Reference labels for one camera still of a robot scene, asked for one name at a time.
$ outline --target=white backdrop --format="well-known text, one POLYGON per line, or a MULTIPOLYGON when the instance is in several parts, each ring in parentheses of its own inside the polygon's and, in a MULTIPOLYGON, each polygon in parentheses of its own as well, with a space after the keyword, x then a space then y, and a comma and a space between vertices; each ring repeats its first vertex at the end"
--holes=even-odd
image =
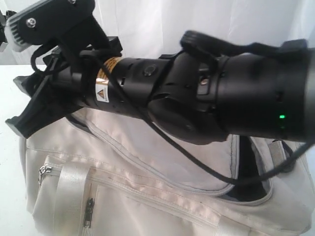
MULTIPOLYGON (((0 9, 19 11, 33 2, 0 0, 0 9)), ((280 45, 303 37, 315 47, 314 9, 314 0, 98 0, 94 15, 108 35, 120 37, 125 56, 158 57, 179 50, 178 42, 189 29, 240 44, 280 45)), ((0 54, 0 64, 28 64, 31 52, 7 49, 0 54)), ((0 235, 37 235, 25 210, 17 137, 4 124, 27 104, 28 98, 12 83, 27 74, 29 66, 0 66, 0 235)), ((309 152, 313 177, 314 155, 309 152)), ((315 235, 315 229, 308 235, 315 235)))

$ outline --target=warning label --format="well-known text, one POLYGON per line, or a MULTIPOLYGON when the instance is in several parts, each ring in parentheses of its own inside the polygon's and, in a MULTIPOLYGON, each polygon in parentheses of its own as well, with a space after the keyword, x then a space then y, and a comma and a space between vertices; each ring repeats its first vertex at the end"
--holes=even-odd
MULTIPOLYGON (((112 73, 117 63, 120 62, 122 59, 123 58, 110 58, 104 63, 104 65, 106 65, 109 72, 112 73)), ((109 80, 107 76, 105 75, 104 71, 100 69, 97 74, 95 83, 95 94, 98 101, 109 102, 108 83, 109 80)))

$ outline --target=black cable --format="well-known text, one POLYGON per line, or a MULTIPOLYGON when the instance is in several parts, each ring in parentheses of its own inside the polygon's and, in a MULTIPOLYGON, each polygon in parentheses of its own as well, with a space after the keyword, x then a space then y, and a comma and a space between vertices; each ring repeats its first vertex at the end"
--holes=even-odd
POLYGON ((158 128, 153 122, 148 118, 147 115, 145 115, 135 104, 132 102, 132 100, 128 97, 128 95, 124 92, 122 87, 119 85, 117 80, 112 76, 110 71, 107 69, 106 65, 103 64, 102 61, 100 61, 98 58, 92 56, 92 55, 83 55, 83 58, 89 58, 92 59, 97 63, 97 65, 104 71, 105 75, 108 77, 110 83, 116 90, 116 92, 119 94, 119 96, 127 102, 134 110, 139 114, 139 117, 144 120, 155 132, 157 132, 163 139, 165 139, 169 144, 171 144, 174 148, 176 148, 178 151, 180 151, 184 156, 186 156, 191 162, 193 162, 198 167, 202 168, 207 173, 213 175, 217 179, 230 183, 233 185, 248 185, 248 184, 255 184, 262 181, 266 181, 282 172, 282 170, 296 161, 300 156, 302 156, 308 149, 310 149, 314 142, 306 143, 300 146, 286 161, 282 162, 280 165, 276 166, 274 169, 263 173, 260 176, 246 178, 246 179, 234 179, 229 178, 224 175, 221 175, 220 173, 216 172, 209 166, 206 166, 204 163, 199 161, 197 158, 195 158, 193 155, 191 155, 187 150, 185 150, 182 146, 180 146, 178 143, 176 143, 174 140, 169 138, 160 128, 158 128))
POLYGON ((55 46, 56 45, 54 45, 54 44, 45 44, 45 45, 42 45, 35 50, 35 52, 31 56, 31 67, 36 73, 38 73, 42 76, 53 75, 55 73, 59 73, 65 69, 67 69, 70 66, 69 63, 66 62, 64 65, 62 65, 59 68, 54 69, 54 70, 42 71, 42 70, 38 69, 38 67, 36 65, 36 59, 38 57, 44 55, 45 53, 49 52, 50 50, 52 50, 55 46))

